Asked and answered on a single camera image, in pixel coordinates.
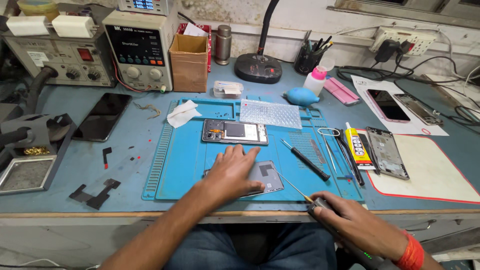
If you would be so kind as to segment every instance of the desk lamp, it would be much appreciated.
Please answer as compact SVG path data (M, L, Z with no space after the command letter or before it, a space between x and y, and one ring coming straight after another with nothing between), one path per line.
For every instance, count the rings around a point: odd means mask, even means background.
M277 59L264 55L270 18L278 1L271 0L268 5L257 53L242 54L235 62L235 74L242 80L261 84L275 84L282 76L282 66L280 66Z

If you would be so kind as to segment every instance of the pen holder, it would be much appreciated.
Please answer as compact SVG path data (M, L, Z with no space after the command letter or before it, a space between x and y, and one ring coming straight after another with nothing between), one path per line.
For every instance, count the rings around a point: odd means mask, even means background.
M307 52L306 48L301 47L300 51L293 63L293 69L296 73L307 76L320 63L324 53L314 55L312 52Z

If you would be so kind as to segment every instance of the stainless steel bottle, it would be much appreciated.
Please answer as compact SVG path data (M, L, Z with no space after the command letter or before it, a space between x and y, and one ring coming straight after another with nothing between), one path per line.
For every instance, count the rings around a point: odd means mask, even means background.
M230 63L232 47L232 28L228 25L219 25L216 31L215 62L225 66Z

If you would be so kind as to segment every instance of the person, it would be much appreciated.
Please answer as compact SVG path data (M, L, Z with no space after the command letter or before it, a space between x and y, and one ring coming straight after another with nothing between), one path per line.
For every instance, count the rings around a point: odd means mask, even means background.
M217 155L205 178L195 183L153 225L107 258L100 269L336 269L334 240L317 222L286 226L268 262L260 266L249 265L238 257L231 239L225 232L212 229L214 224L196 226L226 202L265 189L262 182L247 179L259 151L259 147L254 147L245 154L241 145L228 146L225 153ZM320 207L314 209L315 216L335 227L360 249L393 262L404 256L409 238L397 227L355 201L327 191L310 196L312 200L318 197L340 216ZM420 269L443 268L425 253Z

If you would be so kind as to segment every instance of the red switch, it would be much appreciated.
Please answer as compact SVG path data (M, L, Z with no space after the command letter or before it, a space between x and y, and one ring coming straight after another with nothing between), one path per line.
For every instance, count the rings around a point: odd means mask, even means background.
M89 49L77 48L77 51L80 54L80 58L82 58L83 61L93 62L93 57L90 54Z

